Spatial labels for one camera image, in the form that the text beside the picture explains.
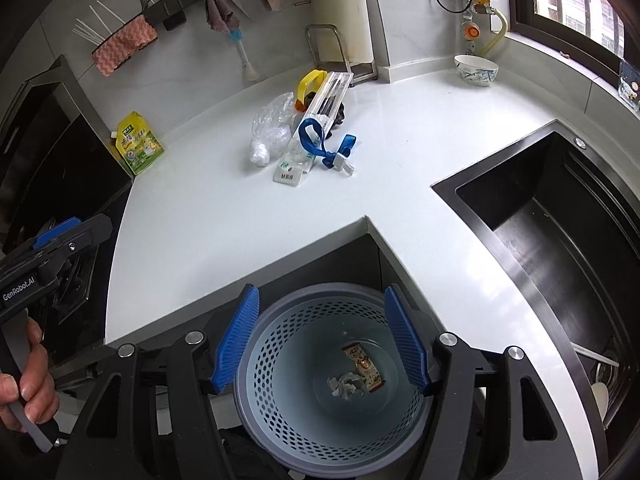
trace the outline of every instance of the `blue lanyard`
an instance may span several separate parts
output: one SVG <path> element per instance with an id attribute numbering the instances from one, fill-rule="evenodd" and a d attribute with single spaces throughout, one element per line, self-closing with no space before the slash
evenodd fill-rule
<path id="1" fill-rule="evenodd" d="M 315 133 L 320 137 L 320 148 L 311 141 L 311 137 L 309 137 L 309 134 L 306 132 L 307 126 L 312 126 Z M 340 153 L 343 156 L 349 156 L 351 155 L 353 145 L 356 143 L 355 136 L 345 135 L 338 151 L 336 153 L 328 152 L 324 148 L 324 132 L 322 131 L 322 126 L 320 126 L 320 123 L 312 117 L 306 118 L 300 123 L 300 126 L 298 127 L 298 135 L 300 136 L 300 144 L 302 144 L 302 147 L 312 155 L 321 156 L 322 163 L 328 168 L 332 168 L 334 166 L 336 153 Z"/>

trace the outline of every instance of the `blue perforated basket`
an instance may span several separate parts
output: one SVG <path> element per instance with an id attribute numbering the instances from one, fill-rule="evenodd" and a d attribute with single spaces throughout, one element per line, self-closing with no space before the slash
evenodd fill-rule
<path id="1" fill-rule="evenodd" d="M 327 379 L 354 371 L 342 351 L 353 342 L 385 384 L 345 400 L 332 396 Z M 383 295 L 347 283 L 303 288 L 263 312 L 234 395 L 245 428 L 264 449 L 320 478 L 360 476 L 391 463 L 418 440 L 431 405 L 402 367 Z"/>

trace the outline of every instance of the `blue and white bowl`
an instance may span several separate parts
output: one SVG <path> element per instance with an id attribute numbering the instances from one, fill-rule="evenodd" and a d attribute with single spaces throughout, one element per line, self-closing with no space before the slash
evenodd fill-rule
<path id="1" fill-rule="evenodd" d="M 498 73 L 498 66 L 484 57 L 456 56 L 454 60 L 460 77 L 472 85 L 489 86 Z"/>

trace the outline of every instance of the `pink sponge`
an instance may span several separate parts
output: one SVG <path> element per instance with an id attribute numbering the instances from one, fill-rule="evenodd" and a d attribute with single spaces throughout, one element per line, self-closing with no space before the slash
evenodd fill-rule
<path id="1" fill-rule="evenodd" d="M 140 14 L 108 37 L 94 50 L 96 68 L 105 76 L 111 74 L 133 54 L 158 38 L 156 30 Z"/>

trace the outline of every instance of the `window frame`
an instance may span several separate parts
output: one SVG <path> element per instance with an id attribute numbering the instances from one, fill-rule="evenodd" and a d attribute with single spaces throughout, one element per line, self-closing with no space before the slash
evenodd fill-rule
<path id="1" fill-rule="evenodd" d="M 558 0 L 558 14 L 562 16 L 562 0 Z M 590 31 L 590 5 L 585 0 L 586 31 Z M 592 72 L 617 87 L 620 58 L 588 36 L 563 23 L 537 14 L 536 0 L 509 0 L 511 30 L 568 54 Z"/>

